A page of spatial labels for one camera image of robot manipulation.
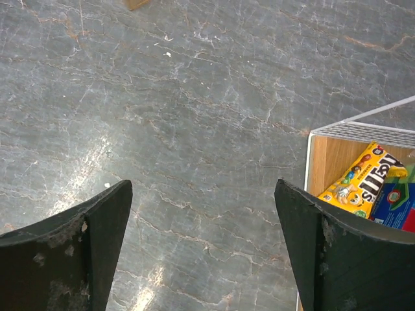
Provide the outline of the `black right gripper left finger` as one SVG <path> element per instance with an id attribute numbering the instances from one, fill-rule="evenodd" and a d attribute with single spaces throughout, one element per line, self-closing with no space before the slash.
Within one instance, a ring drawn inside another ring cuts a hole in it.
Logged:
<path id="1" fill-rule="evenodd" d="M 2 310 L 105 310 L 132 205 L 122 180 L 1 235 Z"/>

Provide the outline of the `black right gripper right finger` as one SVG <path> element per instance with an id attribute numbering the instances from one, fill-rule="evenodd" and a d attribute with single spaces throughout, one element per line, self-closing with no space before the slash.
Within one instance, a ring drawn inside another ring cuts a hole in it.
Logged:
<path id="1" fill-rule="evenodd" d="M 275 202 L 304 310 L 413 310 L 414 234 L 279 179 Z"/>

